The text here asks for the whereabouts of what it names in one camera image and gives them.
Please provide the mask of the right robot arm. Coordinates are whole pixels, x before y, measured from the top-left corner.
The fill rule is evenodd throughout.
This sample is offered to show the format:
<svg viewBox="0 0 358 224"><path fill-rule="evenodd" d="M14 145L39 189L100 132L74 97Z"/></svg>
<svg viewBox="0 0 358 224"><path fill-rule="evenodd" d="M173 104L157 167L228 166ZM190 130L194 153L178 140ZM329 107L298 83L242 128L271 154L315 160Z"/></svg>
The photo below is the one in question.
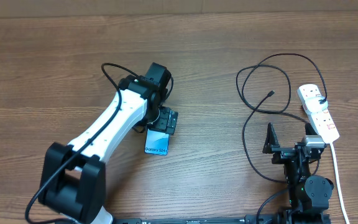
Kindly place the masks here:
<svg viewBox="0 0 358 224"><path fill-rule="evenodd" d="M267 126L267 137L262 152L272 154L272 164L281 164L284 168L290 206L282 207L265 223L330 223L329 208L334 184L331 180L312 174L310 164L318 162L326 148L322 137L305 125L306 135L293 147L281 147L273 124Z"/></svg>

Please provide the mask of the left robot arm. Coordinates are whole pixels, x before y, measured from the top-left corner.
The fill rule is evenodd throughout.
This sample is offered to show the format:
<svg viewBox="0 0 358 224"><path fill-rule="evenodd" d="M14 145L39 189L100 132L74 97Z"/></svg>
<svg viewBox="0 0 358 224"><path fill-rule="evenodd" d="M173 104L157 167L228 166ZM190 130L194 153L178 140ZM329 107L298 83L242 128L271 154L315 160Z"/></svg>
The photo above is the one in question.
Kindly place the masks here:
<svg viewBox="0 0 358 224"><path fill-rule="evenodd" d="M152 63L145 75L130 72L112 85L112 102L88 129L47 149L40 187L25 210L28 223L35 201L62 215L54 223L113 223L104 207L106 165L131 130L147 134L145 153L167 155L178 121L178 113L163 105L173 88L172 74Z"/></svg>

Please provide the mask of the Samsung Galaxy smartphone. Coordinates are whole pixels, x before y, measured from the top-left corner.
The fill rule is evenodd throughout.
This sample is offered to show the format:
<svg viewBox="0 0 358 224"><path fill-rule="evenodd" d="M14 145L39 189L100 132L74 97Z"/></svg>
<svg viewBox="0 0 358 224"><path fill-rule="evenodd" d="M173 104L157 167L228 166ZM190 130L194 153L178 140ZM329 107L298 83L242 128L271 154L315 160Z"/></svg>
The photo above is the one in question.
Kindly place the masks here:
<svg viewBox="0 0 358 224"><path fill-rule="evenodd" d="M144 152L159 156L168 154L170 135L158 131L147 130Z"/></svg>

